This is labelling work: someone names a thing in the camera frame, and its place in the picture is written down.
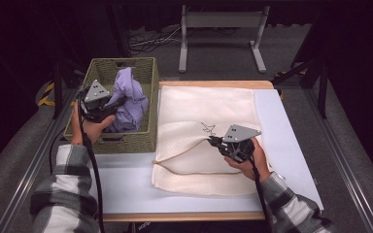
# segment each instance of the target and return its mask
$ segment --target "metal stand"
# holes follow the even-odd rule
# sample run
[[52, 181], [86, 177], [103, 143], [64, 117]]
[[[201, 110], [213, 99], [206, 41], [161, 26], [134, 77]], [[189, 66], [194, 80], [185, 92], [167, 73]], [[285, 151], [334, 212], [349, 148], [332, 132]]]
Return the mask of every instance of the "metal stand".
[[325, 98], [326, 98], [326, 87], [328, 83], [328, 68], [325, 65], [325, 62], [320, 60], [311, 60], [305, 63], [302, 63], [295, 68], [284, 73], [282, 76], [275, 78], [271, 83], [273, 85], [279, 84], [280, 82], [287, 80], [294, 76], [295, 74], [308, 69], [304, 77], [300, 81], [302, 88], [312, 88], [319, 77], [320, 79], [320, 91], [318, 98], [318, 109], [322, 118], [326, 118], [325, 114]]
[[188, 27], [252, 27], [256, 28], [256, 38], [250, 41], [259, 73], [265, 73], [266, 68], [259, 52], [259, 43], [268, 18], [269, 6], [262, 12], [187, 12], [183, 5], [182, 33], [179, 72], [187, 71], [187, 28]]

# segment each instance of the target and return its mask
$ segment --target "metal frame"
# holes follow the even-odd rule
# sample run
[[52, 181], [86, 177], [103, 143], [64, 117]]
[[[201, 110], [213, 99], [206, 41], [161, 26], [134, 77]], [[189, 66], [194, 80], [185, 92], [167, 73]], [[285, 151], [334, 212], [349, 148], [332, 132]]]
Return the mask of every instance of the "metal frame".
[[181, 29], [183, 39], [179, 72], [187, 71], [187, 28], [188, 27], [252, 27], [255, 28], [255, 39], [250, 41], [259, 73], [266, 73], [265, 64], [259, 51], [259, 43], [268, 18], [269, 6], [262, 12], [188, 12], [183, 5]]
[[9, 203], [5, 213], [2, 215], [0, 220], [0, 233], [9, 232], [10, 227], [15, 221], [17, 213], [19, 212], [20, 208], [22, 207], [23, 202], [25, 201], [27, 194], [29, 193], [32, 184], [34, 183], [39, 170], [44, 163], [45, 158], [48, 155], [48, 152], [51, 147], [51, 141], [55, 137], [56, 133], [59, 132], [63, 125], [63, 121], [61, 120], [63, 117], [68, 116], [71, 114], [69, 104], [75, 97], [75, 90], [68, 89], [66, 93], [66, 97], [64, 98], [63, 106], [64, 108], [61, 109], [59, 118], [55, 118], [52, 120], [51, 125], [42, 140], [41, 145], [38, 147], [34, 157], [32, 158], [29, 167], [26, 169], [25, 175], [20, 180], [19, 185], [17, 187], [17, 191], [14, 194], [11, 202]]

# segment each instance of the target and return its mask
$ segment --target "white table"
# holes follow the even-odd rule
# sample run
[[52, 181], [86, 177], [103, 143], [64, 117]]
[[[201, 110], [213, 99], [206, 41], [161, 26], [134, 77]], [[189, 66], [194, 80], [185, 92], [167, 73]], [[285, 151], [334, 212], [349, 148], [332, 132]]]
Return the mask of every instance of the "white table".
[[[245, 86], [254, 82], [205, 82], [212, 86]], [[269, 83], [254, 92], [264, 150], [274, 170], [295, 193], [323, 209], [313, 178], [296, 141], [281, 99]], [[106, 221], [263, 219], [257, 195], [187, 196], [152, 186], [154, 152], [97, 154]], [[90, 193], [96, 197], [95, 183]]]

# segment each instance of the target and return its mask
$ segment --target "wooden table edge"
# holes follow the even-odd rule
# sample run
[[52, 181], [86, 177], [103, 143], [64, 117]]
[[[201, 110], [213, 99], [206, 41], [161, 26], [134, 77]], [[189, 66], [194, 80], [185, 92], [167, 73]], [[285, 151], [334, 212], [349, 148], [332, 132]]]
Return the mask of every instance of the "wooden table edge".
[[264, 220], [263, 212], [104, 214], [104, 221]]
[[235, 87], [247, 89], [273, 89], [269, 81], [161, 81], [159, 89], [163, 86], [201, 86], [201, 87]]

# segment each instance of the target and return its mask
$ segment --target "beige cloth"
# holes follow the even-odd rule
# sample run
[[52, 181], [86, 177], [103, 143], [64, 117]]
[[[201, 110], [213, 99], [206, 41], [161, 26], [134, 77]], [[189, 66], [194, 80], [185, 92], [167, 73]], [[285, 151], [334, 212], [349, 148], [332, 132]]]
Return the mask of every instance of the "beige cloth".
[[164, 86], [160, 93], [153, 186], [193, 195], [255, 193], [254, 182], [206, 141], [231, 124], [261, 130], [254, 91], [228, 87]]

